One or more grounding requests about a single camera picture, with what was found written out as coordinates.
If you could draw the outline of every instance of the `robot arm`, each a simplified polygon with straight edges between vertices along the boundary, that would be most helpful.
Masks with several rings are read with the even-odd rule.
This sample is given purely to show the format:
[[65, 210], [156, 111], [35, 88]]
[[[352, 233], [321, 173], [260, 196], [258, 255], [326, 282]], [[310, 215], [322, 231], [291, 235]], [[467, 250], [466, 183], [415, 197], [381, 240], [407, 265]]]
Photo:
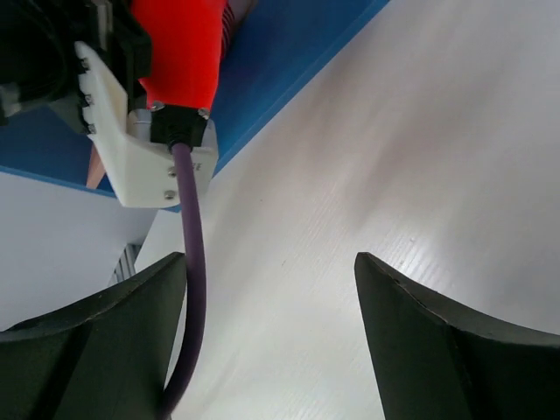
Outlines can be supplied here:
[[0, 53], [16, 64], [0, 72], [0, 119], [48, 104], [92, 139], [125, 207], [179, 203], [169, 140], [188, 138], [203, 193], [218, 159], [208, 112], [225, 3], [135, 0], [130, 9], [123, 0], [7, 0]]

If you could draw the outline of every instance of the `white bracket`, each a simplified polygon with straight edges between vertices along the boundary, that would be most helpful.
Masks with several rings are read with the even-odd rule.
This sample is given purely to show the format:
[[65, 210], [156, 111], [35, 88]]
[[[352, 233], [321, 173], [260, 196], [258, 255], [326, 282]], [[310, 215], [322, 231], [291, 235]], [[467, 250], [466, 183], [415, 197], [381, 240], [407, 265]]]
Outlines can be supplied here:
[[[128, 97], [97, 53], [83, 42], [75, 44], [85, 63], [79, 76], [88, 106], [83, 109], [115, 195], [125, 207], [165, 208], [179, 203], [172, 155], [163, 144], [150, 143], [151, 112], [138, 119], [127, 115]], [[209, 122], [202, 147], [192, 151], [199, 195], [206, 192], [218, 162], [214, 124]]]

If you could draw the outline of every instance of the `white table surface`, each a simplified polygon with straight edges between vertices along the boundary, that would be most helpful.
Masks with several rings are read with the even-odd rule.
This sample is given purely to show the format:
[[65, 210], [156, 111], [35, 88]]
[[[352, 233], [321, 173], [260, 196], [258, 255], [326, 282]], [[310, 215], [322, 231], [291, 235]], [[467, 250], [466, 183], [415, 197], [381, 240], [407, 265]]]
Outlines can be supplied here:
[[[218, 174], [176, 420], [382, 419], [359, 251], [560, 333], [558, 22], [557, 0], [392, 0]], [[160, 212], [138, 265], [181, 242]]]

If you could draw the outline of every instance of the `black connector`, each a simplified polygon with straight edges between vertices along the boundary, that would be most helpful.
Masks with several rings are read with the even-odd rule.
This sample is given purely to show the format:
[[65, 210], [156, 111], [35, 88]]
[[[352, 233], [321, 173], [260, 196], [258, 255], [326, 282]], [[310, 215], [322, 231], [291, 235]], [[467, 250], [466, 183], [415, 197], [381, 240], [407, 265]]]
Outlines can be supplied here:
[[167, 144], [170, 151], [177, 143], [192, 150], [202, 145], [207, 124], [208, 113], [204, 109], [165, 105], [152, 114], [150, 140]]

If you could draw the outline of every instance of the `blue surface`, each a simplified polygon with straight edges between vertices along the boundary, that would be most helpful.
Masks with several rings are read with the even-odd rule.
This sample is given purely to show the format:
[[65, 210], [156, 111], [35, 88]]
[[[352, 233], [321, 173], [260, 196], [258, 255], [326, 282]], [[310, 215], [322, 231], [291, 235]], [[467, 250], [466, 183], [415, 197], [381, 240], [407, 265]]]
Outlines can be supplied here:
[[[222, 63], [217, 171], [389, 0], [260, 0]], [[85, 191], [91, 143], [42, 108], [0, 127], [0, 171]], [[114, 196], [105, 178], [97, 193]]]

